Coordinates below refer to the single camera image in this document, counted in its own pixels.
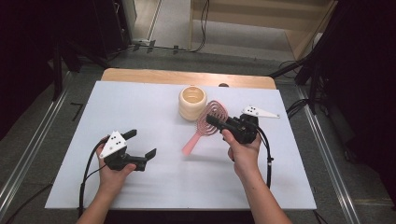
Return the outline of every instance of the gray floor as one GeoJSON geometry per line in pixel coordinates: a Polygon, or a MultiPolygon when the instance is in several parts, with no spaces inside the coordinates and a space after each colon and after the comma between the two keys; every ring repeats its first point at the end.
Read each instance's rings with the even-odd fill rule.
{"type": "MultiPolygon", "coordinates": [[[[163,3],[177,5],[180,0],[163,0],[163,3]]],[[[161,15],[164,14],[169,17],[169,14],[165,13],[166,7],[175,10],[171,5],[163,5],[153,38],[157,39],[158,46],[172,47],[175,44],[182,46],[183,43],[187,43],[185,42],[186,39],[182,38],[184,35],[181,35],[185,34],[183,32],[186,31],[181,29],[180,32],[179,25],[175,25],[172,22],[164,22],[165,19],[162,19],[161,15]]],[[[186,13],[186,11],[182,10],[179,12],[183,15],[186,13]]],[[[216,42],[213,39],[215,36],[210,32],[209,42],[202,53],[179,53],[173,55],[171,51],[156,49],[154,52],[147,54],[144,49],[141,49],[136,52],[123,52],[111,62],[111,65],[120,68],[265,76],[275,72],[282,62],[292,60],[290,51],[285,47],[282,34],[274,30],[270,32],[275,32],[275,36],[278,36],[277,38],[274,38],[273,35],[270,37],[274,43],[260,43],[258,45],[247,45],[247,43],[244,43],[243,46],[246,48],[236,45],[235,42],[238,42],[238,38],[234,35],[230,35],[231,38],[225,40],[225,42],[221,41],[221,43],[228,43],[230,46],[229,48],[228,46],[224,47],[224,45],[219,44],[219,41],[216,42]],[[264,49],[260,49],[259,52],[257,50],[248,51],[248,49],[254,49],[255,46],[262,46],[264,49]]],[[[35,192],[44,188],[57,175],[81,115],[79,114],[77,120],[73,121],[78,109],[71,104],[86,104],[94,82],[99,80],[102,74],[102,68],[90,63],[84,65],[80,73],[70,75],[71,83],[68,85],[69,89],[63,105],[39,146],[35,159],[13,197],[2,223],[22,203],[35,192]]],[[[290,72],[286,76],[292,77],[294,73],[290,72]]],[[[277,78],[276,86],[281,92],[286,108],[299,99],[297,88],[291,78],[277,78]]],[[[21,116],[8,135],[0,142],[0,148],[3,149],[2,157],[0,157],[0,164],[2,164],[0,184],[2,186],[11,176],[14,167],[16,167],[24,150],[29,145],[29,141],[34,136],[40,121],[50,107],[52,91],[53,89],[50,86],[37,97],[32,106],[21,116]]],[[[354,202],[361,223],[395,223],[396,213],[390,209],[392,207],[391,201],[377,174],[364,164],[354,164],[346,161],[342,143],[332,126],[331,120],[321,112],[318,113],[318,119],[322,131],[328,140],[336,165],[354,202]]],[[[303,110],[300,111],[290,120],[290,124],[300,149],[308,180],[318,206],[318,212],[328,223],[347,223],[345,213],[334,190],[334,184],[330,179],[328,169],[318,149],[317,140],[313,135],[305,112],[303,110]]],[[[14,223],[74,223],[77,220],[77,211],[44,209],[48,195],[49,191],[45,191],[28,203],[18,214],[14,223]]],[[[312,211],[287,211],[287,214],[294,223],[318,223],[312,211]]]]}

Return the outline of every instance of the table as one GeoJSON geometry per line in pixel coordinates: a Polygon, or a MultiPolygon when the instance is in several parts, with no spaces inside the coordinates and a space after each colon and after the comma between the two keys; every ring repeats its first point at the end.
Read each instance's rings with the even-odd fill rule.
{"type": "MultiPolygon", "coordinates": [[[[184,87],[196,83],[206,92],[208,101],[216,98],[226,105],[230,116],[239,116],[248,103],[280,115],[281,119],[259,120],[275,158],[271,191],[283,209],[316,209],[285,108],[271,78],[132,69],[107,69],[102,80],[96,82],[46,208],[78,206],[79,184],[92,147],[117,128],[115,131],[121,133],[137,129],[137,136],[128,140],[129,154],[143,156],[156,147],[157,156],[148,162],[145,172],[127,178],[112,209],[248,210],[221,135],[202,137],[189,157],[181,153],[195,133],[195,124],[177,113],[177,96],[184,87]],[[239,81],[251,87],[238,88],[239,81]],[[232,87],[220,88],[219,83],[232,87]]],[[[262,148],[259,165],[263,175],[265,154],[262,148]]],[[[97,160],[92,160],[91,171],[97,166],[97,160]]],[[[91,203],[98,181],[98,175],[88,179],[85,206],[91,203]]]]}
{"type": "MultiPolygon", "coordinates": [[[[201,19],[205,3],[206,0],[191,0],[190,40],[192,21],[201,19]]],[[[294,58],[299,60],[317,34],[326,28],[336,3],[334,0],[211,0],[207,20],[283,29],[294,58]]]]}

